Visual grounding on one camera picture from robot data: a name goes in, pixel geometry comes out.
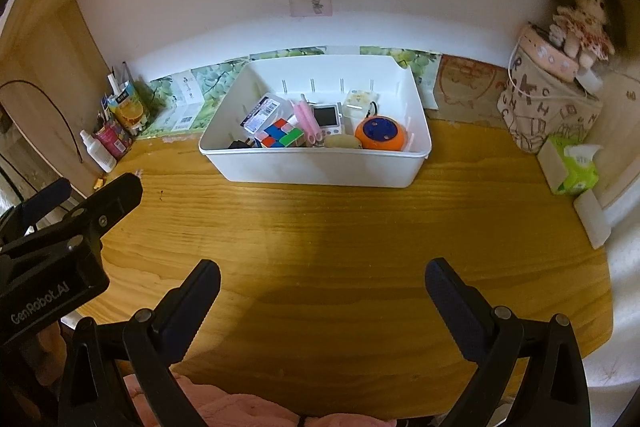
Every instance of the white bottle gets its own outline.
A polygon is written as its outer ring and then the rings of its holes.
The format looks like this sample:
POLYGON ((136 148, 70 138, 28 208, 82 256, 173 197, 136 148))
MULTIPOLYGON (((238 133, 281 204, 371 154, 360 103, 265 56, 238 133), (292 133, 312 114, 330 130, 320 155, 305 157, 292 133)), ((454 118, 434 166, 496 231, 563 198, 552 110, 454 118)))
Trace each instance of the white bottle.
POLYGON ((105 172, 111 172, 116 166, 116 158, 111 156, 111 153, 100 143, 100 140, 91 136, 87 131, 82 129, 80 136, 84 145, 86 145, 86 151, 89 156, 95 160, 95 162, 105 172))

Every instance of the screw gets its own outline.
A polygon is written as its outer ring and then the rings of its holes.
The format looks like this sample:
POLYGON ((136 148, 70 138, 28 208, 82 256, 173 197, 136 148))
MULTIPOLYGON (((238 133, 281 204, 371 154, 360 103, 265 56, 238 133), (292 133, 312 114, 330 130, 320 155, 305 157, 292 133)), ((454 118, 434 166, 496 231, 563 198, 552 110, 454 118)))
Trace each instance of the screw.
POLYGON ((75 235, 74 237, 72 237, 66 242, 66 249, 69 252, 73 252, 77 247, 82 245, 83 239, 84 238, 82 237, 82 235, 75 235))
POLYGON ((152 311, 150 309, 142 308, 141 310, 138 310, 133 316, 138 322, 147 322, 151 318, 151 315, 152 311))
POLYGON ((556 315, 556 322, 558 324, 560 324, 561 326, 568 326, 569 325, 569 317, 567 317, 566 315, 562 315, 561 313, 559 313, 558 315, 556 315))
POLYGON ((498 306, 494 309, 495 316, 504 321, 511 318, 511 310, 507 306, 498 306))

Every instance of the white plastic bin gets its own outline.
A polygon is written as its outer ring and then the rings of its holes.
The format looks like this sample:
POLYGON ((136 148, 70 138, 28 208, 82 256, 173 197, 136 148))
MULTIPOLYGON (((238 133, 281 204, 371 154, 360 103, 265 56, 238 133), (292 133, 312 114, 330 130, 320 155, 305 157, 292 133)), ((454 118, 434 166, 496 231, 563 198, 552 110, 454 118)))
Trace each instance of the white plastic bin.
MULTIPOLYGON (((359 121, 351 121, 355 129, 359 121)), ((431 152, 431 137, 410 69, 392 57, 317 55, 251 62, 220 104, 200 139, 200 152, 232 182, 408 187, 431 152), (240 126, 267 92, 292 101, 343 102, 350 90, 379 95, 379 114, 407 131, 402 152, 334 148, 235 149, 240 126)))

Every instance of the white tissue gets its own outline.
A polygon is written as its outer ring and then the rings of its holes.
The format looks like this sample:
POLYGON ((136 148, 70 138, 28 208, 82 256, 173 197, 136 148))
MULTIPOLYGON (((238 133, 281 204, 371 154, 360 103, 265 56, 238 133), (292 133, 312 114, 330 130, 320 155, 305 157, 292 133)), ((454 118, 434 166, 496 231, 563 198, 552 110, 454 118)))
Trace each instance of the white tissue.
POLYGON ((568 145, 564 148, 564 155, 573 158, 579 166, 586 167, 600 149, 602 145, 568 145))

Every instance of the pink blanket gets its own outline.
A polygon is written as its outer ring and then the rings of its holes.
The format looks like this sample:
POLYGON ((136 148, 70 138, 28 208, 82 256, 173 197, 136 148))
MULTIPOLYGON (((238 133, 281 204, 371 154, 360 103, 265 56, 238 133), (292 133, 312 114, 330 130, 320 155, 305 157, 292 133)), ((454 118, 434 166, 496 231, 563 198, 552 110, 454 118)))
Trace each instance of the pink blanket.
MULTIPOLYGON (((174 375, 178 385, 209 426, 216 427, 296 427, 300 416, 273 402, 251 394, 227 394, 213 385, 196 385, 187 377, 174 375)), ((125 377, 129 395, 145 427, 156 427, 154 416, 136 375, 125 377)), ((396 427, 359 414, 330 414, 307 418, 304 427, 396 427)))

